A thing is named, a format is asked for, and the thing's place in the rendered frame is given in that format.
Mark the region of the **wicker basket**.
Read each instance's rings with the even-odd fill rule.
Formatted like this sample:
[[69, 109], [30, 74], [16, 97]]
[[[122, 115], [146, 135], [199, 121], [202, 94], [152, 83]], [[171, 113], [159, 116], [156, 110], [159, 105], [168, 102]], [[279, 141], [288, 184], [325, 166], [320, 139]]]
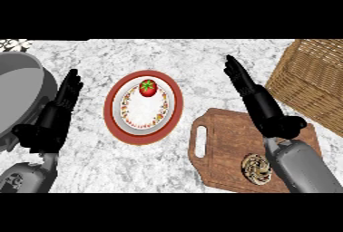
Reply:
[[265, 88], [343, 137], [343, 39], [296, 39]]

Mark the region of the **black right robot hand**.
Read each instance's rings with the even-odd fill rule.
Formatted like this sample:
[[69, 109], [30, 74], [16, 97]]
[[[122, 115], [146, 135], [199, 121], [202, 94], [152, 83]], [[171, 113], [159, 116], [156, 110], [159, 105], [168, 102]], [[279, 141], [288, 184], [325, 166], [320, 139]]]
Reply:
[[256, 84], [251, 74], [233, 55], [227, 56], [225, 74], [240, 93], [254, 124], [267, 138], [291, 140], [308, 126], [301, 116], [288, 116], [264, 85]]

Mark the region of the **red tomato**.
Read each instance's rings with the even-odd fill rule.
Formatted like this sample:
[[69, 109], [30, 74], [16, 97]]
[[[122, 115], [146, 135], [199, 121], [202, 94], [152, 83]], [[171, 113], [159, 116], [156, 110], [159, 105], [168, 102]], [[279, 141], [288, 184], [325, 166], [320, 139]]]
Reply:
[[144, 97], [152, 97], [157, 93], [157, 83], [153, 79], [140, 84], [140, 93]]

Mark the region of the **brown wooden cutting board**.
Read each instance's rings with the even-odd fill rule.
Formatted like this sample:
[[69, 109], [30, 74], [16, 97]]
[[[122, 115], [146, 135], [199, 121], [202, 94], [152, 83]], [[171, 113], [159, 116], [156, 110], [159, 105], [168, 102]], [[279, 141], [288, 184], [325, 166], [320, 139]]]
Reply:
[[[208, 128], [206, 156], [196, 156], [197, 128]], [[190, 160], [202, 175], [205, 184], [234, 192], [289, 193], [277, 174], [271, 181], [259, 186], [242, 172], [242, 162], [251, 153], [265, 154], [264, 135], [258, 131], [245, 112], [211, 108], [193, 122], [190, 140]]]

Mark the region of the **grey round pan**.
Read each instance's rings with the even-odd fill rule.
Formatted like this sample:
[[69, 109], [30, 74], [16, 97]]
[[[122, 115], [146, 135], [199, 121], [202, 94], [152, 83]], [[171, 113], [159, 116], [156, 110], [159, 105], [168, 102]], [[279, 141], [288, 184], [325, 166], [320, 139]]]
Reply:
[[20, 140], [17, 124], [35, 124], [54, 100], [58, 83], [38, 58], [24, 52], [0, 53], [0, 152], [13, 151]]

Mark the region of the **brown swirl cupcake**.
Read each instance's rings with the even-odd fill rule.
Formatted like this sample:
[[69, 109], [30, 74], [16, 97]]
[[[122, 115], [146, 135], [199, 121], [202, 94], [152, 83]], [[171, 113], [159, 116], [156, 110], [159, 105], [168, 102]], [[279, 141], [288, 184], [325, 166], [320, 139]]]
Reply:
[[271, 181], [273, 169], [265, 156], [251, 153], [242, 162], [245, 177], [255, 185], [265, 185]]

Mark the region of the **white patterned plate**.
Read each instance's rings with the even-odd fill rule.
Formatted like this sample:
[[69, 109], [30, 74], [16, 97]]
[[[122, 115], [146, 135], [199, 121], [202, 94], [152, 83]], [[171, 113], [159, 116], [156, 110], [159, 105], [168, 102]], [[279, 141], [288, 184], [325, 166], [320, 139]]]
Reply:
[[[157, 93], [144, 97], [140, 84], [153, 79]], [[149, 135], [163, 128], [175, 111], [175, 93], [166, 81], [153, 76], [131, 80], [116, 93], [113, 101], [113, 118], [120, 128], [135, 135]]]

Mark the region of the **red round plate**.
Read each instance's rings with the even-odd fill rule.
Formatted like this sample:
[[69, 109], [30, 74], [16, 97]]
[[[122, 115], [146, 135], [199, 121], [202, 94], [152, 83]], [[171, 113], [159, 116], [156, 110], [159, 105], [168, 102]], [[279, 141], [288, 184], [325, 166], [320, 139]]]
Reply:
[[183, 92], [175, 80], [154, 70], [134, 72], [119, 80], [107, 95], [107, 128], [125, 143], [152, 144], [175, 129], [183, 109]]

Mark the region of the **white patterned object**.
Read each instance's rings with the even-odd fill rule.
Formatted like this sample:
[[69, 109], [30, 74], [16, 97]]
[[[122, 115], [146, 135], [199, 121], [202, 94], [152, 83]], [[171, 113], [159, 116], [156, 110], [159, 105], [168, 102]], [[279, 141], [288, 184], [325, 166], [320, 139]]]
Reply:
[[33, 42], [27, 39], [0, 39], [0, 53], [26, 52], [32, 45]]

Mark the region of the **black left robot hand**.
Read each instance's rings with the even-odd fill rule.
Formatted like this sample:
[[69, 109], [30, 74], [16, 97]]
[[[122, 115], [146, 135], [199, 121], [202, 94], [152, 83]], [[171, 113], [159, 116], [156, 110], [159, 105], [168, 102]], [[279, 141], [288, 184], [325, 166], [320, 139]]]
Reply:
[[21, 145], [32, 153], [58, 153], [66, 144], [66, 138], [72, 122], [72, 114], [79, 101], [79, 93], [84, 87], [79, 70], [72, 69], [55, 99], [48, 103], [39, 114], [35, 125], [18, 124], [13, 132]]

